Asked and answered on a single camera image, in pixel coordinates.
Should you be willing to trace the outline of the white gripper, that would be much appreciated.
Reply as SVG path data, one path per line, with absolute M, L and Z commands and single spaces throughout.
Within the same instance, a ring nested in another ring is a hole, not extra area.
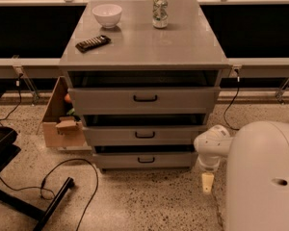
M 214 174 L 221 161 L 229 153 L 233 138 L 227 129 L 215 125 L 194 140 L 194 148 L 198 154 L 199 167 L 206 172 L 201 174 L 202 190 L 205 194 L 212 192 Z

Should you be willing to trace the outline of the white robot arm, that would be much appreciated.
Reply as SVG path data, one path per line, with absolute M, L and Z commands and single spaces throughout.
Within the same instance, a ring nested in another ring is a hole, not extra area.
M 216 125 L 197 136 L 199 166 L 226 157 L 225 231 L 289 231 L 289 124 L 256 121 L 230 136 Z

